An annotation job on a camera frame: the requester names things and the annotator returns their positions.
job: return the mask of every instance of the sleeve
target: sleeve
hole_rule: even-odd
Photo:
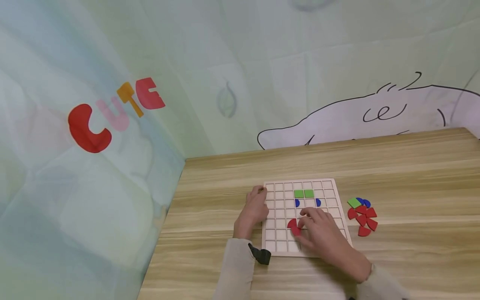
[[[388,272],[372,264],[365,282],[357,285],[357,300],[408,300],[410,295]]]
[[[213,300],[250,300],[255,258],[249,240],[229,239]]]

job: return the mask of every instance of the fabric wall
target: fabric wall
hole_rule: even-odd
[[[81,2],[186,157],[478,127],[475,0]]]
[[[75,1],[0,0],[0,45],[0,299],[135,299],[184,165],[158,81]]]

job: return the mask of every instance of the wooden table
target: wooden table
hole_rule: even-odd
[[[414,299],[480,299],[480,142],[465,129],[188,159],[139,300],[211,299],[253,185],[335,178],[342,205],[369,199],[379,226],[353,245]],[[261,245],[261,226],[254,231]],[[345,299],[354,285],[318,259],[256,265],[252,299]]]

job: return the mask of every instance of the green square tile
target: green square tile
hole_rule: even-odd
[[[295,198],[303,198],[303,190],[295,190]]]
[[[314,198],[313,190],[305,190],[305,198]]]
[[[360,201],[358,201],[357,198],[352,198],[352,199],[348,200],[347,202],[353,208],[357,208],[361,205]]]

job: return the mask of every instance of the hand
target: hand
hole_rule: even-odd
[[[234,238],[249,240],[252,236],[253,226],[267,218],[266,197],[267,189],[261,185],[254,186],[252,191],[247,194],[245,206],[233,226]]]
[[[331,214],[313,207],[302,209],[300,214],[304,217],[300,219],[298,227],[302,228],[305,225],[310,235],[310,239],[296,237],[302,247],[341,269],[358,283],[368,279],[372,263],[365,255],[350,246]]]

